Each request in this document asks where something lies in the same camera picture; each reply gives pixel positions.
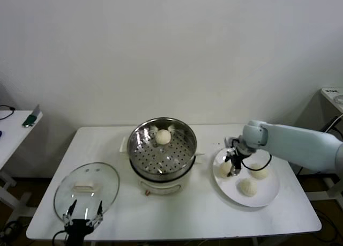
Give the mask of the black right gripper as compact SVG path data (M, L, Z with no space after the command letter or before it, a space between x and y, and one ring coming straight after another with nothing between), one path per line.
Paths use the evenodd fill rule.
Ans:
M230 173L237 176L241 172L241 161L254 154L254 149L248 147L244 141L239 140L232 140L232 147L235 149L236 156L231 157L230 151L227 151L225 162L232 162Z

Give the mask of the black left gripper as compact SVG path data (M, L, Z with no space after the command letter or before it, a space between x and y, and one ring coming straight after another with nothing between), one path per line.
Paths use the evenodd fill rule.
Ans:
M99 203L95 217L93 217L91 220L72 219L72 214L76 207L76 203L77 200L75 199L62 217L64 229L68 235L65 243L67 246L83 246L85 236L93 233L94 228L96 228L103 221L102 201Z

